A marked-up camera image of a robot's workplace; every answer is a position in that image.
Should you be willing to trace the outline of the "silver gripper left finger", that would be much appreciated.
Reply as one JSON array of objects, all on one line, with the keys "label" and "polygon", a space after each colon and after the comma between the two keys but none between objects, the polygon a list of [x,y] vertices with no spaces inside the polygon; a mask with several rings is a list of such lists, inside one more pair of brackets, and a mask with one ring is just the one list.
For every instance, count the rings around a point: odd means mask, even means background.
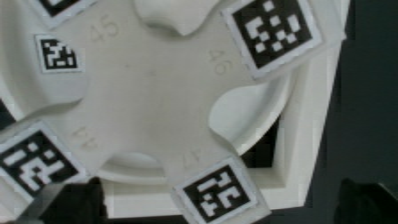
[{"label": "silver gripper left finger", "polygon": [[49,184],[16,219],[16,224],[106,224],[108,212],[99,178]]}]

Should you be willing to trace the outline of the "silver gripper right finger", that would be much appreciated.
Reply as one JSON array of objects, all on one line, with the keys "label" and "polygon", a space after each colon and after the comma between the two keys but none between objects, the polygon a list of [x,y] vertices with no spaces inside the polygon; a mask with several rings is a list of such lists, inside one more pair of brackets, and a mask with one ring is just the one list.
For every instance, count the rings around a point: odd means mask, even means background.
[{"label": "silver gripper right finger", "polygon": [[334,224],[398,224],[398,184],[341,181]]}]

